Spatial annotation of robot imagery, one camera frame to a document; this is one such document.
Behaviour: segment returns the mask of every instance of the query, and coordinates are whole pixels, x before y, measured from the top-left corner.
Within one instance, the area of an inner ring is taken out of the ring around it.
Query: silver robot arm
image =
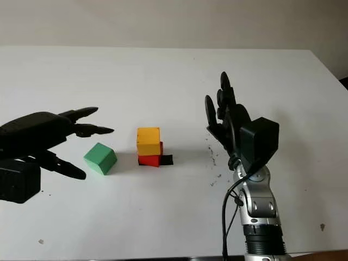
[[[206,96],[205,102],[207,130],[227,151],[228,167],[234,171],[234,184],[228,189],[222,205],[223,259],[228,260],[226,204],[232,196],[240,210],[247,247],[245,260],[289,260],[266,167],[278,149],[279,124],[263,117],[252,121],[246,108],[236,103],[225,72],[220,82],[217,111],[210,96]]]
[[[246,176],[242,164],[234,171],[235,182]],[[282,239],[281,222],[270,189],[270,172],[266,166],[237,186],[241,200],[240,221],[243,226],[246,261],[288,261]]]

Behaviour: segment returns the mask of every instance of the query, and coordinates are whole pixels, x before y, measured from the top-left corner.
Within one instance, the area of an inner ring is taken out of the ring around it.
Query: black block
[[[0,200],[24,203],[41,188],[38,164],[18,160],[0,161]]]

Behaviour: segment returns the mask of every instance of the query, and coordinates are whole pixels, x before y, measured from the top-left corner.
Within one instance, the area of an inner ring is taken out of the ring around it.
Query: green cube
[[[83,158],[91,169],[103,175],[106,175],[117,161],[114,150],[100,143],[97,143]]]

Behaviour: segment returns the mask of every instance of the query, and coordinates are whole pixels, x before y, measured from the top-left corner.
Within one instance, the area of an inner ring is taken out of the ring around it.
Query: white wall
[[[310,49],[348,76],[348,0],[0,0],[0,45]]]

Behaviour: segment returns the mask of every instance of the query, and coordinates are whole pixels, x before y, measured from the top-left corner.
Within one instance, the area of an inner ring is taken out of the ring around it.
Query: yellow cube
[[[159,128],[138,128],[136,147],[139,156],[152,156],[161,154]]]

